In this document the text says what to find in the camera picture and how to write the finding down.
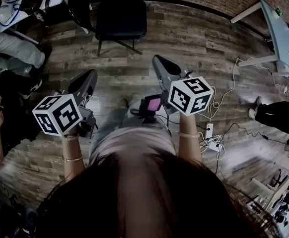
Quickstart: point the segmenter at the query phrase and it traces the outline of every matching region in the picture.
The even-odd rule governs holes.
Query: small screen
[[[150,100],[149,105],[148,105],[148,111],[154,111],[154,112],[158,111],[160,108],[160,103],[161,103],[160,98]]]

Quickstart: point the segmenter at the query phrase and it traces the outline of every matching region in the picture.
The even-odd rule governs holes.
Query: black shoe
[[[40,78],[36,79],[36,83],[32,85],[31,87],[29,87],[29,90],[26,93],[22,93],[23,98],[25,100],[30,98],[31,94],[41,87],[42,82],[43,81]]]
[[[32,66],[32,69],[30,70],[29,74],[31,77],[35,78],[35,77],[39,77],[39,75],[42,73],[42,71],[44,70],[44,67],[47,63],[47,60],[49,59],[51,53],[52,53],[52,47],[50,45],[42,45],[40,47],[38,47],[38,49],[44,53],[45,58],[44,58],[44,62],[41,65],[41,67],[39,68],[35,68],[34,66]]]

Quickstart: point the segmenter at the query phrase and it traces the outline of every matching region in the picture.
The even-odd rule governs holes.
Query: pink screen
[[[149,105],[148,105],[148,110],[149,110],[149,111],[158,111],[160,102],[161,102],[160,99],[151,100],[151,101],[149,102]]]

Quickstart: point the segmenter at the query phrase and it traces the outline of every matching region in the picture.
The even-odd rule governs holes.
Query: electrical outlet
[[[221,152],[222,146],[214,141],[209,142],[209,148],[216,152]]]
[[[211,138],[213,135],[213,123],[208,123],[205,130],[205,140]]]

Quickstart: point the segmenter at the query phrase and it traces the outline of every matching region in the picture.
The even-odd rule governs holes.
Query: black pants
[[[0,74],[0,96],[4,115],[1,137],[6,153],[25,138],[34,140],[40,131],[33,114],[26,114],[19,95],[27,93],[34,83],[32,78],[19,76],[8,70]]]
[[[289,134],[289,102],[276,102],[270,105],[260,104],[255,120]]]

